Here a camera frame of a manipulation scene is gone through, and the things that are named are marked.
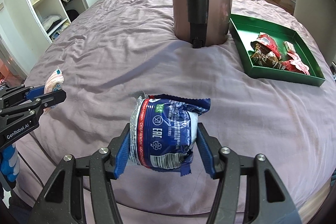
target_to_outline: folded clothes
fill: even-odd
[[[52,26],[52,24],[55,22],[55,21],[57,21],[57,20],[61,20],[62,19],[62,17],[60,16],[60,15],[51,15],[51,16],[47,16],[47,17],[45,17],[45,18],[43,18],[43,20],[42,20],[42,26],[43,26],[43,28],[44,28],[44,30],[46,31],[46,32],[48,32],[48,30],[50,29],[50,27]]]
[[[50,26],[50,28],[47,30],[47,33],[51,32],[51,30],[52,30],[53,28],[55,28],[55,26],[56,26],[58,23],[60,23],[60,22],[61,22],[60,19],[59,19],[59,20],[56,20],[56,21]]]
[[[69,25],[69,22],[64,22],[60,27],[56,29],[56,31],[53,32],[53,34],[50,36],[50,39],[54,41]]]

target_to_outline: green tray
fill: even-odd
[[[284,56],[282,61],[290,59],[286,54],[287,51],[283,42],[288,41],[292,43],[303,63],[309,67],[310,75],[253,65],[250,59],[250,55],[254,52],[251,42],[257,39],[260,32],[269,34],[276,41],[279,51]],[[325,81],[321,68],[313,54],[296,31],[265,20],[232,14],[230,33],[236,43],[244,71],[249,77],[255,79],[267,78],[314,86],[321,86]]]

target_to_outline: metal pivot screw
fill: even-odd
[[[109,151],[109,149],[107,147],[102,147],[99,149],[99,153],[100,154],[106,154]]]
[[[222,154],[229,154],[229,153],[231,152],[231,150],[230,150],[228,147],[222,147],[222,148],[220,149],[220,152],[221,152]]]
[[[260,160],[260,161],[265,161],[266,160],[266,157],[264,154],[258,154],[257,155],[257,159]]]
[[[72,155],[65,155],[63,159],[65,161],[70,161],[70,160],[72,160]]]

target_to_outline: blue gripper pad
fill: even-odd
[[[215,176],[213,156],[199,128],[197,128],[196,143],[197,143],[199,154],[201,155],[201,158],[202,158],[204,169],[206,173],[209,174],[210,177],[213,179]]]
[[[125,171],[125,167],[126,167],[128,155],[129,155],[129,149],[130,148],[129,148],[129,132],[128,132],[115,158],[115,169],[114,169],[113,174],[114,174],[114,177],[117,179]]]
[[[26,98],[27,98],[27,100],[33,101],[35,97],[41,96],[43,94],[44,94],[44,85],[31,89],[27,93]]]

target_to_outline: barcode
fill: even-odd
[[[168,153],[162,156],[150,156],[153,167],[159,167],[163,169],[179,168],[181,166],[181,162],[184,160],[184,154],[182,153]]]

